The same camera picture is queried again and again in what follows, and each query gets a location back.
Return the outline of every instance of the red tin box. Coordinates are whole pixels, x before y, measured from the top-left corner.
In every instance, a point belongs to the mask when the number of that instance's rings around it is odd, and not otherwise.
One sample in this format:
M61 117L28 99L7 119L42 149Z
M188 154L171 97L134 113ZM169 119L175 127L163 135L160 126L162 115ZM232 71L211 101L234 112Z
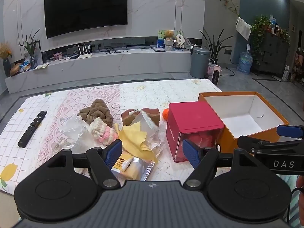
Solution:
M214 147L224 124L207 102L170 103L166 136L175 162L187 161L183 140Z

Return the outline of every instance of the orange ball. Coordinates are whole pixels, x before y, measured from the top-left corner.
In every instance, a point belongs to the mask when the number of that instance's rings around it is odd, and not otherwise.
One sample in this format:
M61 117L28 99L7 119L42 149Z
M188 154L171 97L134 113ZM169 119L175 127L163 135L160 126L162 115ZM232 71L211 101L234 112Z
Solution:
M168 113L169 113L169 109L164 109L163 111L163 118L165 121L168 121Z

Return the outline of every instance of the pink crochet item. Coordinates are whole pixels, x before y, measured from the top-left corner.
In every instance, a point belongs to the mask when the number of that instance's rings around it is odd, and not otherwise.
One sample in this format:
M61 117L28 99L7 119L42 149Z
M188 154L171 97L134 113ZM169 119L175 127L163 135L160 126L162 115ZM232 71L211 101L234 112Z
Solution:
M115 130L107 126L99 117L90 124L90 127L93 136L104 146L108 146L118 139Z

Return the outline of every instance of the teddy bear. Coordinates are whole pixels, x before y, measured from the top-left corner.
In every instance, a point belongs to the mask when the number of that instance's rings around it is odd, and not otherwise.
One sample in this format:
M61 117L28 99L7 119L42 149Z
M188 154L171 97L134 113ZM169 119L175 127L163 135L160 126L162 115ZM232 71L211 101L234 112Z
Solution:
M174 31L171 31L171 30L165 31L165 36L164 36L164 38L165 38L166 40L168 40L168 39L175 39L175 38L174 38Z

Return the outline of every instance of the human hand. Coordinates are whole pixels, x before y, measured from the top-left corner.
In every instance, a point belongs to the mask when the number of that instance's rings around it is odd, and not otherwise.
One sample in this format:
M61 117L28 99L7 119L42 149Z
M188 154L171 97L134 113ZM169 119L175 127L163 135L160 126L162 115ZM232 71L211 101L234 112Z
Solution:
M304 186L304 178L303 176L299 176L297 182L295 183L297 188L301 188ZM300 224L304 226L304 194L301 192L299 194L299 218Z

